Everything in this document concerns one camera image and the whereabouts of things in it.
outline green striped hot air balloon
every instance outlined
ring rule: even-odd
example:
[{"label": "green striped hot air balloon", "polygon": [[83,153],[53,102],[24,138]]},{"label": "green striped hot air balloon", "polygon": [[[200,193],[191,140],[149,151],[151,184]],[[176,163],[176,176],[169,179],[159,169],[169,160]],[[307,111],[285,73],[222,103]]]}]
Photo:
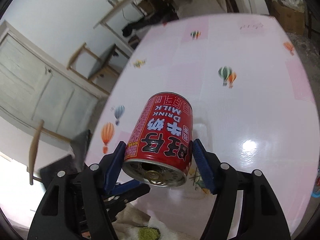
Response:
[{"label": "green striped hot air balloon", "polygon": [[223,79],[223,86],[224,87],[227,85],[227,79],[231,73],[232,73],[231,67],[224,66],[224,67],[219,68],[218,74]]}]

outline beige cloth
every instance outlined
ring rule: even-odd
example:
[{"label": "beige cloth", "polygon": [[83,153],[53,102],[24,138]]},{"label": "beige cloth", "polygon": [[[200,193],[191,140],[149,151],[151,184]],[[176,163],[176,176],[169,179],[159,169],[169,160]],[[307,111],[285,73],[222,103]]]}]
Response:
[{"label": "beige cloth", "polygon": [[130,203],[117,216],[112,223],[119,240],[138,240],[138,231],[141,227],[157,228],[160,231],[159,240],[196,240],[182,232],[169,229],[155,217],[150,217]]}]

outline white door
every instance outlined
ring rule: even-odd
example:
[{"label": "white door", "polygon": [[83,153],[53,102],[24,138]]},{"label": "white door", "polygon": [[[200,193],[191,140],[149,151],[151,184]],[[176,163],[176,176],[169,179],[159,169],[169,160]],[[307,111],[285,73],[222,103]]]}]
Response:
[{"label": "white door", "polygon": [[31,126],[73,138],[86,129],[98,99],[32,54],[12,36],[0,44],[0,108]]}]

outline hot air balloon print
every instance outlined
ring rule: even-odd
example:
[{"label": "hot air balloon print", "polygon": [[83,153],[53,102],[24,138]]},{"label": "hot air balloon print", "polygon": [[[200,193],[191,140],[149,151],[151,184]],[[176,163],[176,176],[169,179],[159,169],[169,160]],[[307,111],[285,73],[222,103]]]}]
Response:
[{"label": "hot air balloon print", "polygon": [[192,37],[192,39],[198,39],[201,35],[201,32],[200,31],[193,31],[192,33],[190,33],[190,36]]},{"label": "hot air balloon print", "polygon": [[289,41],[286,41],[286,42],[284,42],[283,45],[288,51],[290,51],[290,54],[293,56],[294,55],[294,53],[292,52],[294,50],[293,44]]},{"label": "hot air balloon print", "polygon": [[119,118],[123,115],[124,113],[124,106],[120,105],[115,109],[115,118],[116,120],[116,125],[119,125]]},{"label": "hot air balloon print", "polygon": [[106,123],[101,129],[101,139],[104,143],[102,151],[104,154],[106,154],[108,152],[107,145],[110,142],[110,140],[112,139],[114,133],[115,133],[115,127],[113,126],[113,124],[111,122]]},{"label": "hot air balloon print", "polygon": [[233,88],[233,82],[236,78],[237,78],[237,74],[235,72],[232,72],[228,77],[229,88]]},{"label": "hot air balloon print", "polygon": [[218,74],[223,79],[223,86],[225,87],[227,85],[227,79],[232,73],[232,68],[224,66],[219,68]]}]

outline table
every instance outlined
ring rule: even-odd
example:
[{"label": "table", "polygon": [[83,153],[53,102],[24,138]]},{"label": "table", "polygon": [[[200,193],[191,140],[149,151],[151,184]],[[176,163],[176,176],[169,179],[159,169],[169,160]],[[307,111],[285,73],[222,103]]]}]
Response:
[{"label": "table", "polygon": [[[232,68],[233,87],[220,68]],[[193,137],[236,170],[260,169],[273,188],[290,232],[299,225],[315,182],[319,121],[303,65],[273,17],[221,14],[189,18],[150,29],[115,85],[100,117],[86,163],[98,163],[108,122],[112,153],[127,142],[147,100],[162,91],[184,96],[193,107]],[[114,111],[125,111],[115,125]],[[151,187],[135,206],[169,228],[201,236],[215,196],[201,189],[193,162],[188,181],[176,188]],[[119,182],[130,178],[121,172]],[[241,211],[238,192],[232,228]]]}]

